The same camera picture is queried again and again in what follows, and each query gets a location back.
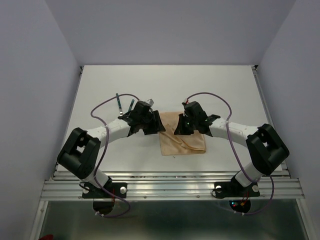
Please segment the beige cloth napkin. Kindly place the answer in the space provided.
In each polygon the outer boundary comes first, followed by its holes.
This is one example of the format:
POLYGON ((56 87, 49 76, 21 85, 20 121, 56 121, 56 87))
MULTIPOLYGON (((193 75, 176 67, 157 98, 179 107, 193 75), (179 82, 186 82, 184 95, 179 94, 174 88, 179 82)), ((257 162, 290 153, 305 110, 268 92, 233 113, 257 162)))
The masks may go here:
POLYGON ((192 135, 174 135, 180 112, 160 112, 165 131, 159 132, 160 150, 163 156, 204 154, 207 151, 203 134, 195 131, 192 135))

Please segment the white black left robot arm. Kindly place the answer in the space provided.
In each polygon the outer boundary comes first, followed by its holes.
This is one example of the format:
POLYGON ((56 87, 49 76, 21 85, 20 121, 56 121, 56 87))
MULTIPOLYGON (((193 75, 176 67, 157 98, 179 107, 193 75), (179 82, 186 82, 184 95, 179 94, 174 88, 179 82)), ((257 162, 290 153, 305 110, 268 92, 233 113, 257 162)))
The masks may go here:
POLYGON ((132 110, 108 124, 89 130, 73 129, 57 156, 57 163, 79 180, 92 184, 100 197, 108 196, 111 178, 99 170, 102 162, 98 160, 99 151, 103 148, 103 158, 108 144, 128 138, 140 130, 145 135, 164 132, 159 112, 152 109, 153 104, 152 99, 139 100, 132 110))

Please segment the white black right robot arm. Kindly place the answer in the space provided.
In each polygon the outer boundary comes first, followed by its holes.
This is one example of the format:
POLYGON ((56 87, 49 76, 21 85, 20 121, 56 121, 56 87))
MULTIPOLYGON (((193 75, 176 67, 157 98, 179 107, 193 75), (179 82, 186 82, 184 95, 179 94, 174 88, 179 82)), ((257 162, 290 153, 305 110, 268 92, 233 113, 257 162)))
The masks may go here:
POLYGON ((242 195, 248 186, 262 176, 271 175, 290 155, 290 151, 276 130, 270 124, 248 126, 230 122, 219 115, 207 115, 196 102, 183 103, 184 112, 179 114, 178 125, 174 131, 178 136, 190 136, 195 131, 213 138, 229 141, 247 148, 251 162, 242 166, 230 182, 231 192, 242 195))

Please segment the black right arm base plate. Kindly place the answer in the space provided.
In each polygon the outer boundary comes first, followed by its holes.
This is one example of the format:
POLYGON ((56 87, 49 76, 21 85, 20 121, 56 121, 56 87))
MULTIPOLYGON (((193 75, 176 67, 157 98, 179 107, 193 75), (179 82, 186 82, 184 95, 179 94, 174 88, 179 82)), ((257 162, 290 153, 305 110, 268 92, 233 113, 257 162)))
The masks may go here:
POLYGON ((238 182, 218 181, 214 183, 211 195, 217 199, 224 198, 242 198, 242 197, 259 197, 260 189, 257 183, 243 187, 238 182))

